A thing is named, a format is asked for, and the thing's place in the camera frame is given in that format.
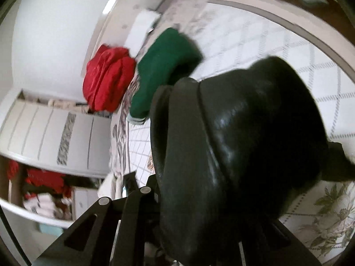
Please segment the green varsity jacket folded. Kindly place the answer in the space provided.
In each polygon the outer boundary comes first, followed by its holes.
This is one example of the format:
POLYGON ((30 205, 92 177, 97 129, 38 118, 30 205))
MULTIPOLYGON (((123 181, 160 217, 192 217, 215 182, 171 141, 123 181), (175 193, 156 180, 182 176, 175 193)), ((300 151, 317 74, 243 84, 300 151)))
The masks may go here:
POLYGON ((185 34, 174 28, 163 31, 138 63, 139 88, 132 97, 127 120, 144 124, 156 90, 188 77, 201 60, 198 47, 185 34))

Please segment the white sliding wardrobe door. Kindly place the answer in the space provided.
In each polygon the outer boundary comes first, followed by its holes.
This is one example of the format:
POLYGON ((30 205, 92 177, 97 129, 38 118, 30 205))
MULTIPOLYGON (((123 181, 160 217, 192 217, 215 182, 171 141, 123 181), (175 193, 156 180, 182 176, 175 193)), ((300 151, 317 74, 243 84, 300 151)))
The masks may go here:
POLYGON ((17 99, 1 127, 1 154, 62 174, 105 178, 110 124, 108 118, 17 99))

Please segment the floral pink bed cover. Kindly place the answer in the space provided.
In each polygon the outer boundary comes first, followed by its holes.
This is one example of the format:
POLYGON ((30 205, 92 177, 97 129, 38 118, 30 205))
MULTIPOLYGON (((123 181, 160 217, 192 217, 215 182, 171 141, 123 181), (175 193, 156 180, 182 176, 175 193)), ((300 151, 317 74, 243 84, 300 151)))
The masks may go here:
MULTIPOLYGON (((136 60, 140 61, 154 41, 167 28, 185 30, 188 22, 206 4, 207 0, 165 0, 158 8, 160 19, 154 25, 140 49, 136 60)), ((131 100, 139 88, 138 73, 125 92, 118 110, 111 119, 110 172, 122 177, 133 172, 138 186, 145 186, 150 175, 154 174, 154 164, 150 146, 150 121, 132 124, 127 120, 131 100)))

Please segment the red quilted duvet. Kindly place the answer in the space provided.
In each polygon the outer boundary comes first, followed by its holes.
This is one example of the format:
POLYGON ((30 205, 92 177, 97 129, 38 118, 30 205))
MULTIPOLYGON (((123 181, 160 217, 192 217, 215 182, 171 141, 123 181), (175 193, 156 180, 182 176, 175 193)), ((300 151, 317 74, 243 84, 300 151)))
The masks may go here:
POLYGON ((136 61, 125 47, 101 45, 86 66, 83 96, 93 112, 114 112, 131 83, 136 61))

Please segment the black leather jacket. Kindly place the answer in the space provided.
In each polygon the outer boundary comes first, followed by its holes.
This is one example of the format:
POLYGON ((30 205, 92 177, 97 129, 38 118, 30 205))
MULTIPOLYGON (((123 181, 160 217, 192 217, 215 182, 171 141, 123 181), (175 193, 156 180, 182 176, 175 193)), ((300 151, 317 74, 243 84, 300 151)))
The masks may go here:
POLYGON ((319 181, 351 181, 317 105, 279 57, 158 87, 150 140, 165 251, 183 265, 231 265, 319 181))

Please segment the beige bed headboard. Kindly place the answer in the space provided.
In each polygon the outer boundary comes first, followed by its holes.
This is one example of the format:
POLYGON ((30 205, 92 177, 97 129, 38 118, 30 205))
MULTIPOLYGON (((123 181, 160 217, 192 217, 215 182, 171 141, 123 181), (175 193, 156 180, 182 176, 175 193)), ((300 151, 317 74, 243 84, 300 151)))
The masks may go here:
POLYGON ((141 10, 157 10, 164 0, 109 0, 101 13, 84 58, 81 77, 86 66, 102 44, 123 46, 141 10))

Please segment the white pillow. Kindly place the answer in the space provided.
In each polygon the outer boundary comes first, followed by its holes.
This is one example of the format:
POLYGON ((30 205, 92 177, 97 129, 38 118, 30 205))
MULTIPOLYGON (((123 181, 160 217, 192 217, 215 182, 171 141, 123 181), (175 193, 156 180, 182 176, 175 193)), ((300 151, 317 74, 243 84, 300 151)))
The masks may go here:
POLYGON ((147 35, 154 29, 160 17, 161 13, 152 10, 143 9, 139 12, 124 43, 131 57, 135 58, 138 55, 147 35))

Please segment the white diamond pattern mat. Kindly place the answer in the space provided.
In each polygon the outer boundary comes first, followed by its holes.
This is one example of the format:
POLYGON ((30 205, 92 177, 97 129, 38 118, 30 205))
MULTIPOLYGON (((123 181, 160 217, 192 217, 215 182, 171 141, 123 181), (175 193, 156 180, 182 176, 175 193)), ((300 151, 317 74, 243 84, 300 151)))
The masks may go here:
MULTIPOLYGON (((352 71, 327 46, 272 14, 231 2, 209 1, 180 30, 198 47, 200 64, 191 75, 202 81, 247 69, 267 57, 286 61, 311 93, 327 140, 341 145, 354 164, 352 71)), ((354 179, 319 181, 278 218, 319 261, 333 264, 354 238, 354 179)))

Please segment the red hanging clothes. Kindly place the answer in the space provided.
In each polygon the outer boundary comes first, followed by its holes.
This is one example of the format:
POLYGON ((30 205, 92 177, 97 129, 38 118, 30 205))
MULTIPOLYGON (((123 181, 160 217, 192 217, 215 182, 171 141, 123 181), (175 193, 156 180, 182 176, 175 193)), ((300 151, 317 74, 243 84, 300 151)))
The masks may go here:
POLYGON ((14 183, 16 191, 24 199, 42 193, 58 199, 70 198, 72 195, 72 187, 67 180, 67 175, 35 168, 14 160, 7 162, 7 178, 14 183))

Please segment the white drawer unit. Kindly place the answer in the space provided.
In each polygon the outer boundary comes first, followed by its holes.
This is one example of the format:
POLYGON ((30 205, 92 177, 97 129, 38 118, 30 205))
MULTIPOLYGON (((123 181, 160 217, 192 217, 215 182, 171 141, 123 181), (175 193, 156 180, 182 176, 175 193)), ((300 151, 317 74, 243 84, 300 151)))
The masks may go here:
POLYGON ((72 216, 77 220, 98 200, 97 189, 74 187, 72 189, 72 216))

